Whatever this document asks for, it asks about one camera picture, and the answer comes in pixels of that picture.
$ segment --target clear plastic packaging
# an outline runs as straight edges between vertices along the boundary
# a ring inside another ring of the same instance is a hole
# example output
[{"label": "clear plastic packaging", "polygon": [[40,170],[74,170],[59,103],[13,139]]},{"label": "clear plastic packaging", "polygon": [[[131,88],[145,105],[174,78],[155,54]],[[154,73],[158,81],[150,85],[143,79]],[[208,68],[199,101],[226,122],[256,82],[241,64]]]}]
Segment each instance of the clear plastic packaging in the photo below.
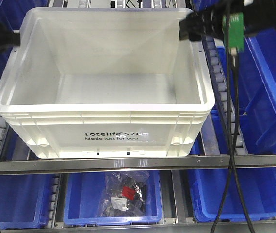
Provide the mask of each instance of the clear plastic packaging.
[{"label": "clear plastic packaging", "polygon": [[100,217],[144,216],[147,171],[108,172],[98,209]]}]

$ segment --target storage rack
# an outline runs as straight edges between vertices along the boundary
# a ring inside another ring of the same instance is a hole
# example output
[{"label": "storage rack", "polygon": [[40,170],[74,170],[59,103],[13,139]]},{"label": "storage rack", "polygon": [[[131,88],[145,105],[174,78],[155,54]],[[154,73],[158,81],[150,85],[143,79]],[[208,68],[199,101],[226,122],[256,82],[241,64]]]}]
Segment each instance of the storage rack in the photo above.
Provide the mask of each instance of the storage rack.
[{"label": "storage rack", "polygon": [[[183,0],[171,0],[170,7],[186,7]],[[110,1],[93,0],[50,0],[48,7],[109,7]],[[117,7],[121,7],[124,1],[117,0]],[[163,7],[165,1],[151,0],[150,7]],[[217,109],[222,123],[225,123],[226,113],[222,108],[220,93],[217,88],[215,71],[223,75],[223,70],[219,63],[219,57],[216,52],[214,40],[212,38],[203,38],[203,46],[208,62],[208,67],[215,92]],[[276,155],[251,155],[247,153],[242,133],[239,132],[242,145],[236,156],[237,167],[276,167]],[[1,157],[5,157],[7,147],[12,141],[14,132],[8,128],[6,137],[1,149]],[[11,161],[0,162],[0,175],[5,174],[35,174],[35,173],[61,173],[59,177],[54,208],[50,211],[49,224],[44,229],[24,229],[24,230],[3,230],[4,233],[13,232],[45,232],[45,233],[69,233],[69,232],[193,232],[204,233],[211,228],[211,223],[197,223],[193,220],[191,202],[188,200],[189,193],[186,187],[184,169],[192,168],[224,168],[228,166],[229,156],[221,154],[215,135],[215,129],[211,116],[209,115],[201,129],[200,142],[203,152],[200,155],[189,155],[187,157],[176,158],[117,158],[117,159],[69,159],[69,160],[37,160],[29,148],[21,141],[16,141],[15,150]],[[66,226],[63,223],[64,198],[67,184],[66,173],[72,172],[94,172],[94,171],[112,171],[120,169],[132,170],[162,170],[161,192],[163,203],[163,218],[158,224],[149,225],[128,225],[128,226],[107,226],[107,227],[78,227]],[[266,221],[254,222],[254,227],[260,232],[276,232],[276,218]],[[218,232],[247,232],[247,225],[244,222],[220,222]]]}]

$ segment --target red item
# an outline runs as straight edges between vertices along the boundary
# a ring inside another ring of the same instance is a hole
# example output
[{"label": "red item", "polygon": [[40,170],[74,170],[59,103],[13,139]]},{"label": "red item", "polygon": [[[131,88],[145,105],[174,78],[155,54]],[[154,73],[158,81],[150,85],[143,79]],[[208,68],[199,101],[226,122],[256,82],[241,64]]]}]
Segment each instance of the red item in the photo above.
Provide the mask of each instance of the red item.
[{"label": "red item", "polygon": [[134,199],[135,193],[136,193],[136,191],[134,189],[126,187],[126,186],[123,187],[122,195],[124,197],[128,198],[129,200],[133,200]]}]

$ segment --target metal shelf frame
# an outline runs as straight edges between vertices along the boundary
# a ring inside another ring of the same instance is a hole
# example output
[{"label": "metal shelf frame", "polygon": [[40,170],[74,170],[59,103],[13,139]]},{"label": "metal shelf frame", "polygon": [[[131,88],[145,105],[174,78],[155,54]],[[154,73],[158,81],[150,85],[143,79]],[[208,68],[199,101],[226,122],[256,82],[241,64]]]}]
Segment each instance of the metal shelf frame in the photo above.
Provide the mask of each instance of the metal shelf frame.
[{"label": "metal shelf frame", "polygon": [[[159,5],[151,0],[152,6]],[[172,0],[175,7],[186,7],[184,0]],[[87,7],[91,7],[91,1],[87,0]],[[78,7],[80,0],[49,0],[49,6],[71,6]],[[225,128],[226,113],[222,108],[219,98],[214,66],[220,65],[219,58],[214,52],[214,41],[203,38],[205,55],[215,92],[217,108],[223,128]],[[10,143],[12,129],[8,129],[7,138],[2,149],[1,159],[4,160],[6,149]],[[55,209],[51,210],[49,224],[44,229],[24,229],[24,230],[2,230],[3,233],[77,233],[77,232],[100,232],[100,233],[203,233],[209,232],[212,223],[197,223],[193,219],[193,211],[189,198],[189,189],[186,187],[187,181],[184,178],[184,169],[198,168],[227,168],[229,156],[221,154],[216,138],[212,118],[209,115],[199,136],[202,154],[188,155],[187,157],[164,157],[164,158],[109,158],[109,159],[55,159],[37,160],[34,154],[24,144],[21,139],[17,140],[11,161],[1,161],[0,175],[7,174],[45,174],[62,173],[59,176],[59,187],[56,192]],[[243,141],[241,148],[244,148],[243,155],[236,155],[236,166],[239,168],[248,167],[276,167],[276,155],[251,155],[247,153]],[[63,222],[64,199],[67,185],[67,174],[74,172],[96,172],[113,170],[161,170],[161,193],[163,205],[163,218],[159,224],[150,225],[128,225],[128,226],[106,226],[106,227],[78,227],[66,226]],[[276,232],[276,218],[253,223],[257,233]],[[217,232],[244,233],[248,231],[245,222],[220,222]]]}]

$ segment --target plastic bag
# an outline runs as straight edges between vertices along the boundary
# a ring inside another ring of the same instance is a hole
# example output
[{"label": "plastic bag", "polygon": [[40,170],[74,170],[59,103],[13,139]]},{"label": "plastic bag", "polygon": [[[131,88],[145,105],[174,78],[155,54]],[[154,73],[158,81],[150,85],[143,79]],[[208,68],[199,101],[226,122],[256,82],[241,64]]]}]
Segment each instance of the plastic bag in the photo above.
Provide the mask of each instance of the plastic bag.
[{"label": "plastic bag", "polygon": [[144,216],[147,171],[107,172],[101,194],[100,217]]}]

